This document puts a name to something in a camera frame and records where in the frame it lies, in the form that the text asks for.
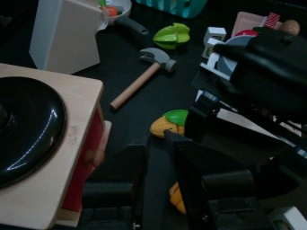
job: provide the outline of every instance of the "yellow toy fruit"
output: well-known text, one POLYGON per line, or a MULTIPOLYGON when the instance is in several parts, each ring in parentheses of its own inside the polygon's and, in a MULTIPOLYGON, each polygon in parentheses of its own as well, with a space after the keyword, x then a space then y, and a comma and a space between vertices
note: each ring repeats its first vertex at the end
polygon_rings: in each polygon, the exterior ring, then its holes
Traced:
POLYGON ((177 208, 177 210, 185 214, 185 207, 182 203, 182 196, 180 193, 178 183, 174 182, 174 184, 169 188, 169 195, 170 195, 170 204, 177 208))
POLYGON ((160 138, 164 138, 164 130, 184 135, 184 126, 170 123, 165 116, 160 117, 149 127, 150 134, 160 138))

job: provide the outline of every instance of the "hammer head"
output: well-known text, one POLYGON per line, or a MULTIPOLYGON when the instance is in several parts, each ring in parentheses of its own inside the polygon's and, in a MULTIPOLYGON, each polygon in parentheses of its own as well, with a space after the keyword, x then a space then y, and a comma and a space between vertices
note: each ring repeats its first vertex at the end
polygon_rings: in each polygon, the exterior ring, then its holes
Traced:
POLYGON ((174 70, 176 61, 169 58, 168 54, 162 50, 146 48, 140 50, 140 54, 142 55, 140 57, 141 60, 145 60, 150 63, 157 62, 158 67, 165 69, 168 72, 174 70))

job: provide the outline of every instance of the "black table surface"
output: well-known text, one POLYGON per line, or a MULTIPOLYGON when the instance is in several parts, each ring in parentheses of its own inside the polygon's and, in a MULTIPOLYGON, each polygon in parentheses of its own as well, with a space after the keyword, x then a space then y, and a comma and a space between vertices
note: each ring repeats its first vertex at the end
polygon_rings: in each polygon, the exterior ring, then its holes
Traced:
MULTIPOLYGON (((148 36, 140 37, 120 26, 108 27, 96 35, 100 63, 74 73, 102 81, 104 91, 100 98, 105 120, 112 123, 112 132, 105 151, 105 160, 125 146, 138 140, 149 139, 148 176, 145 181, 144 229, 188 229, 184 216, 169 203, 168 189, 174 179, 170 159, 165 152, 164 141, 149 134, 152 122, 166 111, 185 109, 194 101, 196 89, 190 86, 198 64, 204 59, 202 38, 206 27, 222 27, 226 38, 230 36, 237 12, 280 15, 280 21, 293 19, 301 26, 300 36, 307 38, 307 17, 302 7, 264 0, 208 0, 201 13, 193 19, 184 19, 133 2, 129 17, 148 29, 148 36), (124 106, 113 111, 109 103, 149 67, 138 59, 138 50, 157 48, 152 38, 154 33, 174 22, 189 27, 189 41, 176 50, 165 50, 177 61, 176 71, 169 74, 158 71, 136 92, 124 106)), ((10 32, 0 44, 0 62, 34 68, 29 56, 29 41, 33 17, 28 18, 10 32)), ((0 226, 0 229, 18 229, 0 226)), ((53 229, 68 229, 54 226, 53 229)))

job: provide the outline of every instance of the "black burner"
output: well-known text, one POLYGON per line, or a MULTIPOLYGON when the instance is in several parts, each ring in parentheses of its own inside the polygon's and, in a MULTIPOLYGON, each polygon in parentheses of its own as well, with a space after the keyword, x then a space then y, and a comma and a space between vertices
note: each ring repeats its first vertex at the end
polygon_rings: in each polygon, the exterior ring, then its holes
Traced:
POLYGON ((26 77, 0 78, 0 188, 49 159, 65 123, 65 105, 48 84, 26 77))

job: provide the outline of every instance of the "wooden hammer handle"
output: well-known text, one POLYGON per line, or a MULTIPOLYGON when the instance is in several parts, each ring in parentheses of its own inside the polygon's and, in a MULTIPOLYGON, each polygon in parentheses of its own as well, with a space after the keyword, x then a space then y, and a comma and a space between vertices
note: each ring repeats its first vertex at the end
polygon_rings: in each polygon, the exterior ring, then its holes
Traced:
POLYGON ((120 106, 124 104, 126 99, 132 96, 132 94, 136 92, 140 86, 146 82, 149 77, 157 72, 157 70, 158 70, 158 63, 154 62, 148 68, 148 70, 142 73, 142 75, 130 83, 130 85, 125 88, 121 94, 110 102, 110 106, 114 110, 120 108, 120 106))

